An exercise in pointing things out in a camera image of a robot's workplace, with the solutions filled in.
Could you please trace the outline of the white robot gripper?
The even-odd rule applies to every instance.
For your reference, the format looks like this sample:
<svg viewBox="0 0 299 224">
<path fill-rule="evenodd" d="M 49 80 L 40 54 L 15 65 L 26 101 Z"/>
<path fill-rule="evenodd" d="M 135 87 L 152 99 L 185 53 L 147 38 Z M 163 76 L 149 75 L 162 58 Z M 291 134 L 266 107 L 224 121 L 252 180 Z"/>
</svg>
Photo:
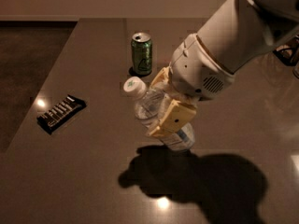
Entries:
<svg viewBox="0 0 299 224">
<path fill-rule="evenodd" d="M 235 76 L 225 71 L 207 54 L 198 35 L 191 34 L 174 51 L 169 67 L 162 68 L 150 86 L 168 91 L 172 83 L 179 93 L 199 100 L 212 100 L 234 81 Z M 160 138 L 176 133 L 196 113 L 195 105 L 164 99 L 158 117 L 149 126 L 147 135 Z"/>
</svg>

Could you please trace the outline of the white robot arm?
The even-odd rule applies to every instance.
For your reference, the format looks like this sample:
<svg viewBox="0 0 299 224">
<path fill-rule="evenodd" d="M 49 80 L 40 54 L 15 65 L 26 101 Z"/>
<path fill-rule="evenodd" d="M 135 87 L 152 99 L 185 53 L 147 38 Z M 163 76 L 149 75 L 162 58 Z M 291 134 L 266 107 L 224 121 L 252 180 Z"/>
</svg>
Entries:
<svg viewBox="0 0 299 224">
<path fill-rule="evenodd" d="M 153 87 L 172 98 L 149 126 L 162 138 L 177 132 L 196 114 L 196 102 L 211 100 L 235 81 L 253 58 L 274 50 L 298 33 L 299 0 L 226 0 L 198 32 L 174 51 Z"/>
</svg>

